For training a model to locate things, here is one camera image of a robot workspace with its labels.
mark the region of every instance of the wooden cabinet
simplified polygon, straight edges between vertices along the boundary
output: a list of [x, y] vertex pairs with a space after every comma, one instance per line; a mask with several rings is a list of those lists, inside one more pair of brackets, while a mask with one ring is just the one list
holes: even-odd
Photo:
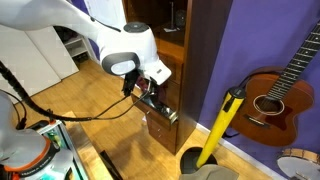
[[[169, 2], [123, 0], [123, 5], [128, 22], [141, 21], [151, 27], [159, 57], [172, 71], [165, 83], [163, 103], [178, 112], [178, 120], [168, 130], [158, 121], [161, 116], [146, 117], [150, 135], [175, 154], [199, 121], [233, 1], [174, 0], [174, 12], [180, 9], [187, 12], [186, 25], [178, 31], [166, 32], [164, 28], [171, 25]], [[171, 150], [168, 137], [175, 139], [175, 151]]]

